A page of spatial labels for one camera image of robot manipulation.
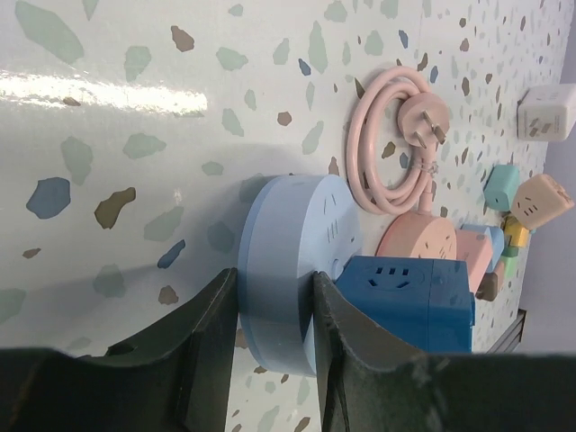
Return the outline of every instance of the white speckled tabletop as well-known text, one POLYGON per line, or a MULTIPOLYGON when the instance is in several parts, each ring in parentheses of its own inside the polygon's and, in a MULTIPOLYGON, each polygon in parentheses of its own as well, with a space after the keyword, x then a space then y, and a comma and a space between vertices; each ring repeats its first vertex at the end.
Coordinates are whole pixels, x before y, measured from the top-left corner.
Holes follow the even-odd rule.
MULTIPOLYGON (((499 224, 491 167, 542 171, 516 107, 559 81, 572 0, 235 1, 0 4, 1 346, 100 355, 192 298, 236 264, 268 176, 345 175, 350 112, 392 65, 450 106, 436 213, 499 224)), ((390 184, 410 163, 393 113, 390 184)), ((391 221, 361 213, 366 254, 391 221)), ((526 258, 477 301, 474 351, 516 317, 526 258)), ((227 431, 320 431, 315 381, 259 368, 241 331, 237 345, 227 431)))

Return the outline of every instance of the pink cable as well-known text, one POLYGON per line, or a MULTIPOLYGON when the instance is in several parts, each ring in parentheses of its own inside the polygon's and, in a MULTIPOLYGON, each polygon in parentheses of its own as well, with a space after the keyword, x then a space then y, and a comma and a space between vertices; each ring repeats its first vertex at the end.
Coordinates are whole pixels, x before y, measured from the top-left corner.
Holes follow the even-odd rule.
POLYGON ((430 213, 432 208, 432 175, 428 167, 436 162, 436 146, 427 149, 416 147, 412 168, 404 182, 396 189, 386 188, 375 164, 375 143, 384 110, 393 99, 405 100, 420 93, 429 93, 426 80, 410 67, 393 67, 382 72, 366 89, 360 99, 352 121, 346 145, 346 171, 352 193, 360 206, 375 214, 403 214, 418 203, 418 212, 430 213), (408 81, 394 81, 394 78, 405 77, 408 81), (361 185, 358 172, 358 153, 361 167, 365 170, 366 181, 376 204, 371 201, 361 185))

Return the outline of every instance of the white cube socket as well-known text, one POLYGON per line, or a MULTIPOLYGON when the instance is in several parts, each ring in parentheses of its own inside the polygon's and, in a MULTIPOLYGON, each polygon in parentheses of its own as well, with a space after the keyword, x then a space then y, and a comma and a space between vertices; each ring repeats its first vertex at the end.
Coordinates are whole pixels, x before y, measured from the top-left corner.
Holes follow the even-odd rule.
POLYGON ((563 141, 576 121, 576 85, 530 88, 518 107, 518 137, 526 141, 563 141))

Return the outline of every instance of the pink power cord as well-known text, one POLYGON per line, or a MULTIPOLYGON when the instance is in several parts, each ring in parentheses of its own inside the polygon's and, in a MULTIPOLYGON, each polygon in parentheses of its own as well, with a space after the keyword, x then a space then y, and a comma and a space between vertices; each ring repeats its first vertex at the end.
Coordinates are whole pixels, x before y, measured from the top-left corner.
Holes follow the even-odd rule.
POLYGON ((346 171, 358 204, 370 213, 399 215, 410 210, 419 201, 418 213, 430 214, 432 174, 437 166, 437 144, 444 141, 448 127, 449 114, 446 105, 438 96, 430 93, 428 83, 416 70, 410 67, 393 67, 381 73, 366 89, 358 103, 348 133, 346 171), (405 77, 409 81, 392 82, 399 77, 405 77), (406 100, 398 114, 398 125, 404 139, 415 146, 416 150, 412 168, 404 182, 396 189, 388 189, 378 176, 374 156, 381 118, 386 106, 393 99, 406 100), (362 144, 361 132, 364 132, 362 144), (359 153, 360 165, 365 170, 373 201, 361 185, 359 153))

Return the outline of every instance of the metal prong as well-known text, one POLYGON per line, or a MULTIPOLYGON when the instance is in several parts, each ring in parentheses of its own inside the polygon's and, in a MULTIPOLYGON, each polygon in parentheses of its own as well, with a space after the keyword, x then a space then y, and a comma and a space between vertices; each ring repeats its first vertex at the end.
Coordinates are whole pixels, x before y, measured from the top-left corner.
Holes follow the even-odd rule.
POLYGON ((422 112, 422 114, 424 115, 424 120, 426 120, 426 122, 430 125, 430 127, 432 129, 434 129, 436 125, 434 124, 434 122, 430 118, 430 114, 428 114, 428 111, 425 110, 422 112))
POLYGON ((446 141, 446 134, 444 133, 442 128, 436 125, 433 129, 433 132, 434 135, 436 135, 436 138, 438 138, 438 142, 440 142, 440 144, 444 144, 444 141, 446 141))
POLYGON ((420 143, 420 146, 422 146, 423 149, 427 149, 428 147, 426 147, 426 143, 424 142, 422 135, 420 135, 419 132, 414 132, 414 135, 416 135, 416 139, 420 143))

